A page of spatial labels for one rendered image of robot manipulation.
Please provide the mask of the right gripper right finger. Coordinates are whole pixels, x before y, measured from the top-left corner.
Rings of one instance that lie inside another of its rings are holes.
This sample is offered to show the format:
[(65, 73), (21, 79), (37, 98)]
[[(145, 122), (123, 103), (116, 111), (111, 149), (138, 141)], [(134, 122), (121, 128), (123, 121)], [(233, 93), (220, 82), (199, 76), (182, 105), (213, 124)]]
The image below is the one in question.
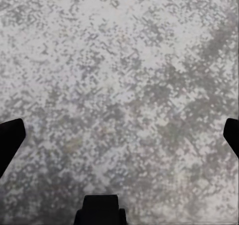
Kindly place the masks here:
[(223, 136), (239, 158), (239, 120), (227, 119)]

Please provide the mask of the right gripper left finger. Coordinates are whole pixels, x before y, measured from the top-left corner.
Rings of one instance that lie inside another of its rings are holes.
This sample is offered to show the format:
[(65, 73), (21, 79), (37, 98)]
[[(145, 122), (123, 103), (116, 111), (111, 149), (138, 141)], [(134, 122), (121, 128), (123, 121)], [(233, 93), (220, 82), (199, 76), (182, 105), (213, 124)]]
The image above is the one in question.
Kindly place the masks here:
[(25, 126), (20, 118), (0, 123), (0, 178), (25, 137)]

